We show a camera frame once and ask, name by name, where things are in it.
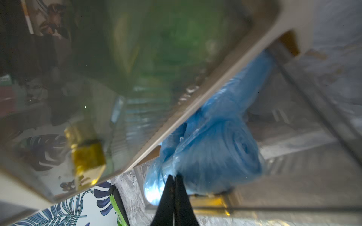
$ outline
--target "patterned fabric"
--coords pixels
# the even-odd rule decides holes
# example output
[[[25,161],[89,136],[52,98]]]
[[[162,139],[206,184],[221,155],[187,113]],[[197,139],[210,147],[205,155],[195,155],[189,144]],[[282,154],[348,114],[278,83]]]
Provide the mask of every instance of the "patterned fabric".
[[[110,186],[110,182],[101,183],[12,226],[116,226],[117,214],[111,212],[109,199]]]

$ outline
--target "blue plastic bag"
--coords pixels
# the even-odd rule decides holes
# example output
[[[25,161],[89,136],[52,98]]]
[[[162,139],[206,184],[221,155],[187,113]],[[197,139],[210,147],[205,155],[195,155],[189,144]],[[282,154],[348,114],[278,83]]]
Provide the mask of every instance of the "blue plastic bag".
[[[273,68],[263,51],[163,142],[144,183],[158,205],[169,174],[184,178],[188,194],[220,193],[263,171],[257,144],[239,117],[256,99]]]

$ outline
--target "leaf pattern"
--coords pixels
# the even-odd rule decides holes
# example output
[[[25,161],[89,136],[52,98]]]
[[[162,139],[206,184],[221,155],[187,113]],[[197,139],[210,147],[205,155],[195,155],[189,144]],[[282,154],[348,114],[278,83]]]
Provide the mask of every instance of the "leaf pattern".
[[[101,188],[108,188],[108,190],[106,190],[106,191],[93,189],[93,195],[97,199],[106,197],[105,199],[97,200],[97,206],[99,208],[104,208],[105,206],[107,206],[111,202],[110,199],[109,199],[109,188],[111,187],[111,183],[105,181],[105,182],[103,182],[101,184],[98,184],[97,186],[101,187]],[[105,209],[100,210],[100,212],[101,212],[101,214],[103,216],[106,216],[112,209],[113,209],[113,206],[112,206],[112,203],[111,203]]]
[[[64,136],[46,134],[20,141],[15,148],[15,155],[36,171],[45,171],[62,164],[69,151]]]
[[[12,226],[75,226],[79,218],[87,216],[81,215],[83,211],[83,197],[87,193],[93,193],[93,191],[88,189],[83,194],[78,194],[76,198],[72,197],[69,200],[69,204],[67,200],[63,201],[50,207],[50,210],[45,209],[31,217],[16,222]]]

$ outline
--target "blue trash bag roll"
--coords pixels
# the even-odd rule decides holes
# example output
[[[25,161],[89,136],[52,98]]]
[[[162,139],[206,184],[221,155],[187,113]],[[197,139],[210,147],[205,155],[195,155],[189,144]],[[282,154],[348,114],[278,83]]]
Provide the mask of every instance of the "blue trash bag roll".
[[[239,117],[254,102],[274,63],[263,51],[162,142],[146,173],[144,193],[158,205],[169,174],[188,194],[220,193],[262,174],[257,144]]]
[[[238,117],[207,123],[176,148],[172,166],[188,194],[220,193],[262,174],[258,146]]]

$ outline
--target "blue leaf print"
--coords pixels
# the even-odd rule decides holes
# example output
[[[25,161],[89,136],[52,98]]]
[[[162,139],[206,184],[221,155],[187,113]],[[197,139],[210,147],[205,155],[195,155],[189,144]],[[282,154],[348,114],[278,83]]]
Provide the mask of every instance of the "blue leaf print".
[[[86,217],[81,213],[83,210],[83,197],[87,193],[93,193],[93,191],[89,189],[83,192],[82,196],[78,194],[76,199],[72,197],[69,205],[67,200],[63,201],[21,220],[13,224],[13,226],[75,226],[79,218]]]
[[[106,198],[106,199],[103,199],[103,200],[97,200],[97,206],[98,206],[99,208],[103,208],[103,207],[105,207],[110,201],[111,201],[111,200],[109,199],[109,197]]]
[[[109,211],[111,211],[112,208],[113,208],[113,206],[112,206],[112,204],[110,204],[107,208],[105,208],[104,210],[101,210],[101,214],[103,216],[106,216],[109,213]]]
[[[108,205],[108,203],[110,203],[110,199],[109,199],[109,188],[111,186],[111,183],[105,181],[99,185],[97,185],[98,187],[101,187],[101,188],[107,188],[106,191],[101,191],[101,190],[98,190],[98,189],[93,189],[93,195],[94,197],[100,199],[100,198],[104,198],[106,197],[105,199],[102,199],[102,200],[97,200],[97,206],[99,208],[104,208],[105,206]],[[109,206],[103,210],[100,210],[101,214],[103,216],[107,215],[111,209],[113,208],[112,204],[109,204]]]
[[[100,183],[97,185],[98,187],[101,187],[101,188],[110,188],[111,187],[111,183],[107,182],[107,181],[104,181],[103,183]]]
[[[48,219],[52,218],[50,210],[45,209],[45,210],[43,210],[43,213]]]
[[[58,211],[56,210],[55,205],[50,207],[51,213],[53,214],[53,216],[58,216]]]
[[[93,195],[96,198],[103,198],[103,197],[109,196],[109,190],[108,191],[100,191],[100,190],[94,189],[93,190]]]

